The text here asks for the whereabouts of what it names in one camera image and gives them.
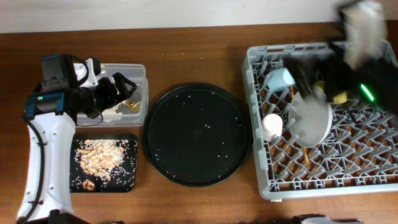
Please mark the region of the white tissue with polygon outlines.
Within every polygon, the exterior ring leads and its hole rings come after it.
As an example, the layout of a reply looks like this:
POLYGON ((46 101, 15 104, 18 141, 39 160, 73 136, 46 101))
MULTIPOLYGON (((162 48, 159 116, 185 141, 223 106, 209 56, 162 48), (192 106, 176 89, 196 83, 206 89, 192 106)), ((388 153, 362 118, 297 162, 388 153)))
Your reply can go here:
POLYGON ((117 114, 129 114, 131 113, 131 109, 128 108, 125 104, 120 103, 110 109, 106 109, 102 112, 102 115, 117 115, 117 114))

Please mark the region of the light grey plate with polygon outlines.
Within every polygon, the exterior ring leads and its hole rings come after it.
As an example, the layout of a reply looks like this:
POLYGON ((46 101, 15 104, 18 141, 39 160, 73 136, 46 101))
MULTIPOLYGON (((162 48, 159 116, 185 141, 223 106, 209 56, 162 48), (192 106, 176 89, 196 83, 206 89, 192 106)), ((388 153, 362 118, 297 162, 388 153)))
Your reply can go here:
POLYGON ((332 108, 324 92, 315 89, 313 95, 302 97, 297 93, 289 110, 288 119, 294 120, 289 128, 292 137, 298 135, 297 144, 314 147, 328 136, 332 124, 332 108))

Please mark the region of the pink cup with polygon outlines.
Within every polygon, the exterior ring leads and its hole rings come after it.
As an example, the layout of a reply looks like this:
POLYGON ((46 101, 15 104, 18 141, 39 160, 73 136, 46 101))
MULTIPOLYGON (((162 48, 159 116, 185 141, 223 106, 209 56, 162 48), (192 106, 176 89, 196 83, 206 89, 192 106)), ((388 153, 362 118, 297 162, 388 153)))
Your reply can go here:
POLYGON ((271 113, 262 119, 262 132, 265 141, 273 141, 281 136, 282 130, 283 120, 279 115, 271 113))

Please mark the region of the wooden chopstick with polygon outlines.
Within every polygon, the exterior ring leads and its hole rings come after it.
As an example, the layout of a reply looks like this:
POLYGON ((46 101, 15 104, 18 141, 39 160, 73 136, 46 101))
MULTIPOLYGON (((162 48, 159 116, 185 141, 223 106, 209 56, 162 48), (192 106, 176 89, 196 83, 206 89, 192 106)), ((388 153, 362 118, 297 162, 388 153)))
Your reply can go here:
MULTIPOLYGON (((294 93, 294 87, 293 87, 293 85, 290 86, 290 91, 291 91, 291 94, 292 94, 292 99, 294 99, 295 93, 294 93)), ((308 159, 308 154, 307 154, 307 148, 306 148, 306 147, 302 147, 302 151, 303 151, 303 154, 304 154, 305 163, 306 163, 306 164, 309 164, 309 159, 308 159)))

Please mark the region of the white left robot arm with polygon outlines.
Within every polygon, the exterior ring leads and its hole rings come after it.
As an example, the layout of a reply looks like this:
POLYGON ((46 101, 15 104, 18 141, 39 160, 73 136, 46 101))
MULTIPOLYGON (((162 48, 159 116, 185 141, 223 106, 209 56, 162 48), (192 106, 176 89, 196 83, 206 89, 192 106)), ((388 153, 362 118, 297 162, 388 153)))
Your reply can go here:
POLYGON ((29 95, 22 120, 29 129, 30 154, 18 223, 83 223, 70 196, 70 151, 78 114, 94 119, 128 99, 134 82, 119 72, 101 73, 96 58, 55 54, 41 58, 44 79, 29 95))

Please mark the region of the gold foil wrapper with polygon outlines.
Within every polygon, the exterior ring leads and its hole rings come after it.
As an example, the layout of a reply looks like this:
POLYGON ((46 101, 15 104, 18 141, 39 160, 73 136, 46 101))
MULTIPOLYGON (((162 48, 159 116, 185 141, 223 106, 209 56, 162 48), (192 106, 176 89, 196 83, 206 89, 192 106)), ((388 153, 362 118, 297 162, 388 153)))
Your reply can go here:
POLYGON ((130 101, 126 100, 124 104, 133 112, 138 113, 141 111, 141 102, 140 101, 130 101))

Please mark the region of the light blue cup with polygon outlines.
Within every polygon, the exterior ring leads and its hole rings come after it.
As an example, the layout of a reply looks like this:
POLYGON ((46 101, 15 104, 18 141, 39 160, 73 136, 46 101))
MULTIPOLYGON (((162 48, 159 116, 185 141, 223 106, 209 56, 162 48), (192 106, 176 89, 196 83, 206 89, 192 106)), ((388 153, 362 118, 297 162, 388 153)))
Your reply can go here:
POLYGON ((282 91, 295 85, 295 80, 287 68, 280 68, 269 72, 268 88, 274 92, 282 91))

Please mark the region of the yellow bowl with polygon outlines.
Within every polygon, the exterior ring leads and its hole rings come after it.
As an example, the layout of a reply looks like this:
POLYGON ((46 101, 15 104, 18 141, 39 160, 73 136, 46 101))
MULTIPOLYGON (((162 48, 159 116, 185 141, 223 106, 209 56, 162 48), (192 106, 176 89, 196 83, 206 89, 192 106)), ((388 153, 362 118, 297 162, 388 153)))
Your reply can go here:
MULTIPOLYGON (((321 91, 322 93, 324 93, 324 84, 325 84, 324 81, 318 81, 313 85, 313 87, 314 87, 314 89, 317 89, 317 90, 321 91)), ((340 94, 334 96, 332 98, 332 100, 330 101, 330 103, 332 105, 340 105, 340 104, 346 103, 347 100, 348 100, 347 94, 345 91, 343 91, 340 94)))

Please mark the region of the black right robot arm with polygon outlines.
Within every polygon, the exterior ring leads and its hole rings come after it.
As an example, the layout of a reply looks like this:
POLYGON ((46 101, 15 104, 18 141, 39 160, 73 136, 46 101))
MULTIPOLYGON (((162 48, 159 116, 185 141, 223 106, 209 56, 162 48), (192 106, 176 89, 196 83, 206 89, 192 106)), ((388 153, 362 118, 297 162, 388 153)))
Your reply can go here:
POLYGON ((351 68, 343 56, 347 50, 330 42, 333 54, 326 59, 315 55, 307 57, 287 56, 284 66, 295 80, 298 92, 303 96, 314 95, 313 85, 319 75, 324 81, 323 101, 331 103, 342 92, 378 108, 397 114, 397 66, 384 58, 370 58, 359 66, 351 68))

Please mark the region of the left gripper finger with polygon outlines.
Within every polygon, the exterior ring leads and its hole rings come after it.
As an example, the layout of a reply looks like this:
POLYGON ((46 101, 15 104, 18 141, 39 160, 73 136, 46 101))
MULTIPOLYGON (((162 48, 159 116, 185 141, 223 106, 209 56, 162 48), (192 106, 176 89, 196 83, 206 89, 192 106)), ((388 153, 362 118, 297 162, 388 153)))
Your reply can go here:
POLYGON ((96 118, 106 110, 117 108, 123 101, 127 100, 130 96, 130 93, 119 93, 116 95, 95 95, 92 109, 89 109, 86 115, 89 118, 96 118))
POLYGON ((119 72, 113 75, 113 79, 119 96, 131 96, 137 90, 137 85, 119 72))

